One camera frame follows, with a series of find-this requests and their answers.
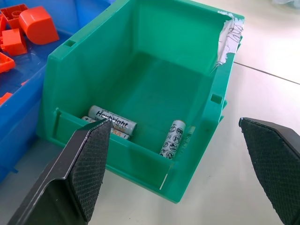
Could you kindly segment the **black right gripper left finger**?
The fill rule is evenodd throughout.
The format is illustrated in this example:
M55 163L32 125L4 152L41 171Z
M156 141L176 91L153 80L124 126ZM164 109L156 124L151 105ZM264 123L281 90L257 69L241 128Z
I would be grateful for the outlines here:
M102 119L76 130L8 224L88 224L103 183L111 128L112 122Z

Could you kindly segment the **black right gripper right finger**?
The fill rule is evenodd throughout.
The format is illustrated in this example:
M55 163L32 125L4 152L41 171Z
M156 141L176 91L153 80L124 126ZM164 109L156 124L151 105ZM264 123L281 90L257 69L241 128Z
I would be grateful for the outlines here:
M300 223L300 136L268 121L241 117L255 171L273 209L285 225Z

